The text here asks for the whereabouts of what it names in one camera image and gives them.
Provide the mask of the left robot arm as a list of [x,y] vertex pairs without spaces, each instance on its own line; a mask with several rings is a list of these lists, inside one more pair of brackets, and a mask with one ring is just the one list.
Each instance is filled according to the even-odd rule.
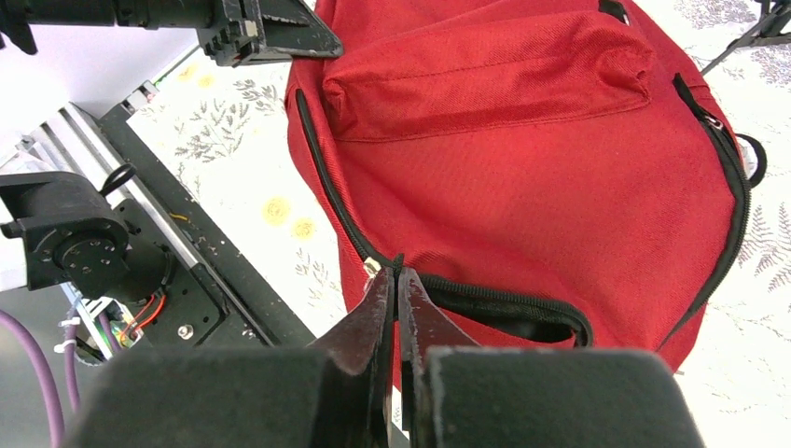
[[217,65],[335,59],[340,39],[303,1],[18,0],[1,2],[1,42],[37,53],[32,25],[193,29]]

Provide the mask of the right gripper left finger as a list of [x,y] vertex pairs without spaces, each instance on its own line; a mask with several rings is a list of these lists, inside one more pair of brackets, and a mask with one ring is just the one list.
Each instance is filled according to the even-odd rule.
[[396,276],[381,269],[363,300],[311,344],[326,364],[314,447],[388,447],[391,441]]

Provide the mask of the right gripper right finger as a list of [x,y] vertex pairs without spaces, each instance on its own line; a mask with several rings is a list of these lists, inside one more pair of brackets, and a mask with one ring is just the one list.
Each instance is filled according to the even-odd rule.
[[479,343],[450,320],[430,299],[420,276],[404,267],[398,276],[402,428],[412,447],[434,441],[432,405],[427,385],[428,350],[432,347],[477,346]]

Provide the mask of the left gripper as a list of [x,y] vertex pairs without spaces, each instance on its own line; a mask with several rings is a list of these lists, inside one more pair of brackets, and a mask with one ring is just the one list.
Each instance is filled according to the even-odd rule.
[[252,65],[263,58],[335,59],[340,39],[304,1],[215,0],[209,27],[197,31],[204,54],[221,67]]

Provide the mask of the red backpack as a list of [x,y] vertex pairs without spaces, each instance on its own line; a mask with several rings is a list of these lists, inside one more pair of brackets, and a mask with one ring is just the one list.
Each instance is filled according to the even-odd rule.
[[633,1],[319,1],[293,163],[348,309],[402,262],[489,346],[627,347],[677,369],[741,248],[737,135]]

